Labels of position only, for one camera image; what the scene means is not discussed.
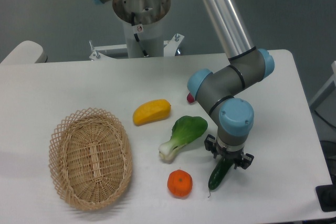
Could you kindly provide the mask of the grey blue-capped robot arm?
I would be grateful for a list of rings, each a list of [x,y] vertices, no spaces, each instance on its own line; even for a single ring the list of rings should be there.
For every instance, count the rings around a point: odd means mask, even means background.
[[[169,12],[170,0],[93,0],[112,2],[113,11],[124,24],[129,58],[161,57],[164,43],[161,20]],[[187,88],[218,127],[217,136],[205,140],[214,155],[247,169],[253,156],[244,153],[254,123],[251,105],[236,95],[269,76],[275,63],[264,49],[257,49],[234,0],[202,0],[224,48],[229,65],[218,72],[202,69],[194,73]]]

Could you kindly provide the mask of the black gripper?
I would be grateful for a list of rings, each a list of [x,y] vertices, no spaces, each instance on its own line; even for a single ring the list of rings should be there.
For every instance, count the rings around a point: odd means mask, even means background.
[[[254,156],[246,153],[244,154],[245,143],[240,145],[226,145],[221,146],[214,136],[208,134],[204,140],[205,149],[213,154],[213,158],[217,156],[224,157],[225,159],[234,160],[234,169],[238,167],[247,169],[253,162]]]

